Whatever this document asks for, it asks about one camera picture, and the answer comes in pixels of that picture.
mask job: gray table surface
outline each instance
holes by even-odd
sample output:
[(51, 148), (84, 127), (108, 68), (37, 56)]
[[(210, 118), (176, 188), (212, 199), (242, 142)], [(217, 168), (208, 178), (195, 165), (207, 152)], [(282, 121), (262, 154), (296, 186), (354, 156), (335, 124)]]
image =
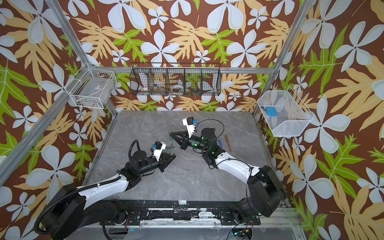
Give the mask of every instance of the gray table surface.
[[(230, 154), (251, 165), (267, 165), (256, 123), (251, 113), (245, 112), (186, 112), (186, 111), (122, 111), (112, 130), (89, 184), (102, 181), (116, 174), (128, 161), (128, 150), (133, 140), (139, 140), (141, 150), (150, 155), (150, 145), (162, 141), (170, 146), (168, 131), (185, 131), (182, 119), (193, 116), (198, 121), (213, 118), (225, 125), (219, 137), (223, 149), (229, 152), (225, 135), (228, 135), (232, 152)], [(216, 134), (222, 125), (216, 121), (204, 121), (198, 127), (215, 127)], [(132, 200), (195, 200), (195, 201), (239, 201), (245, 197), (245, 184), (223, 170), (210, 170), (200, 154), (180, 149), (174, 142), (173, 160), (164, 172), (142, 177), (132, 189), (114, 194), (107, 199)]]

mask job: white wire basket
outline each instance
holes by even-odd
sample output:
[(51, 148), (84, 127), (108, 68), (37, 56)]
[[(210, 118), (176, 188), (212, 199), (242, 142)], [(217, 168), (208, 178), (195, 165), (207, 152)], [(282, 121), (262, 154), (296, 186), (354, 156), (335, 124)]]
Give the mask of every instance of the white wire basket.
[(116, 75), (113, 71), (89, 68), (69, 93), (78, 107), (103, 109), (115, 87)]
[[(293, 91), (293, 94), (296, 95), (297, 100), (293, 98), (288, 90), (272, 90), (265, 92), (257, 100), (263, 116), (275, 137), (300, 136), (314, 117), (314, 114), (297, 93)], [(307, 108), (307, 113), (298, 104), (300, 101)], [(267, 114), (266, 109), (268, 107), (276, 109), (276, 116)]]

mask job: black wire basket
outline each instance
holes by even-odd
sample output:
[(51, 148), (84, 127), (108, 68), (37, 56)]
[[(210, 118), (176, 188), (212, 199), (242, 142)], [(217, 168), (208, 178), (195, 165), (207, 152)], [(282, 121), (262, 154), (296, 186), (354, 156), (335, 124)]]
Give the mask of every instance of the black wire basket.
[(221, 92), (220, 64), (161, 63), (153, 67), (132, 63), (130, 87), (134, 95), (216, 95)]

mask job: floral wallpaper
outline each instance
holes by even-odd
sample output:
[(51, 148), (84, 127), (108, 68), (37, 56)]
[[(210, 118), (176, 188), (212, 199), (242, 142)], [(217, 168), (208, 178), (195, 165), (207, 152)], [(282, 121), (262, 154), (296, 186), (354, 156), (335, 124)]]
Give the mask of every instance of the floral wallpaper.
[[(89, 61), (273, 67), (301, 5), (292, 0), (59, 1)], [(224, 74), (219, 96), (135, 96), (118, 73), (118, 110), (252, 111), (268, 75)]]
[(279, 138), (257, 114), (307, 239), (384, 238), (383, 9), (317, 1), (272, 86), (295, 89), (314, 119)]
[[(43, 0), (0, 0), (0, 164), (78, 71)], [(81, 185), (111, 115), (68, 103), (0, 187), (0, 239), (35, 239), (33, 224), (61, 186)]]

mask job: wooden stick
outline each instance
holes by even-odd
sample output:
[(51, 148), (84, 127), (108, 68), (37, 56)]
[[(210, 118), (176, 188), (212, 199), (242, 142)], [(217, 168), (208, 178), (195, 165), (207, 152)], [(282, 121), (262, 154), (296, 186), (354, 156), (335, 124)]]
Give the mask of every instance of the wooden stick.
[(232, 152), (231, 145), (229, 144), (228, 136), (225, 136), (225, 140), (227, 141), (229, 151)]

